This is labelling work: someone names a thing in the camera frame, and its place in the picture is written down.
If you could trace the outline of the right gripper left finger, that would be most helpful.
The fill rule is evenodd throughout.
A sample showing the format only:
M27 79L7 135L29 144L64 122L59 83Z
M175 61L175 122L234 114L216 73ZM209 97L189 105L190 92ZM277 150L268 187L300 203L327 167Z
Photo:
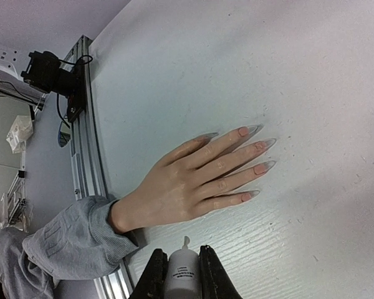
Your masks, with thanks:
M163 299L168 256L155 249L129 299Z

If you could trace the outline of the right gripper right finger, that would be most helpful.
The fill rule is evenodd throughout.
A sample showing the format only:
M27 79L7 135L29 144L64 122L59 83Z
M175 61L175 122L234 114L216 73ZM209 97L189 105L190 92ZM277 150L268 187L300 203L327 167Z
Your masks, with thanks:
M204 299L242 299L215 250L202 245L199 252L199 269Z

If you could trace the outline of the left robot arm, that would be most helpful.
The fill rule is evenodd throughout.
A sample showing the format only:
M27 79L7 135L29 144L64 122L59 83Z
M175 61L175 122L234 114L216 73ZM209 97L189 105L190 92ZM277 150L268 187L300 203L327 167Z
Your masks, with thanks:
M23 81L21 72L27 69L30 58L26 52L0 50L0 95L8 95L42 111L46 94L39 92Z

